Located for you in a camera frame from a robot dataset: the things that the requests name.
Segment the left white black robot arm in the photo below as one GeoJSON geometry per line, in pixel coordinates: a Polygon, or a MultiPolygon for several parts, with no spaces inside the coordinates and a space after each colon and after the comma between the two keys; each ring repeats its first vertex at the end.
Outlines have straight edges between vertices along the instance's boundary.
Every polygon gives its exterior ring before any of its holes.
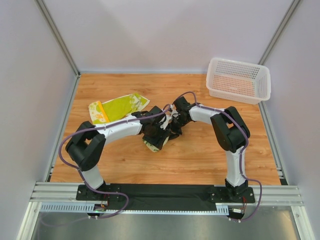
{"type": "Polygon", "coordinates": [[[107,185],[98,168],[104,147],[129,136],[143,134],[144,141],[151,142],[160,150],[169,140],[171,120],[166,110],[155,106],[150,111],[133,112],[110,123],[94,125],[85,121],[71,134],[65,150],[87,187],[96,193],[105,192],[107,185]]]}

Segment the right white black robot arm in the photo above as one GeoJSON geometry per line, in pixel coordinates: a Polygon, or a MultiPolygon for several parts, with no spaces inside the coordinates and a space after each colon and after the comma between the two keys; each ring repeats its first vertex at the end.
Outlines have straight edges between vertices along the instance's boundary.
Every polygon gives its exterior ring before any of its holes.
{"type": "Polygon", "coordinates": [[[213,109],[202,104],[191,104],[183,96],[177,98],[173,105],[175,110],[172,111],[172,121],[169,124],[172,132],[170,138],[182,135],[182,127],[190,122],[212,125],[217,142],[226,154],[225,187],[228,194],[237,196],[247,190],[245,151],[251,134],[237,109],[233,106],[213,109]]]}

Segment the green patterned towel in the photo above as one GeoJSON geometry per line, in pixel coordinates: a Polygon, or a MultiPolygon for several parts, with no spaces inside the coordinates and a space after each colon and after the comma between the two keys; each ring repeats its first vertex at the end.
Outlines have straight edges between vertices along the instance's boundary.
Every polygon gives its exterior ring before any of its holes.
{"type": "Polygon", "coordinates": [[[159,152],[169,141],[169,136],[147,136],[144,135],[142,140],[144,144],[154,153],[159,152]]]}

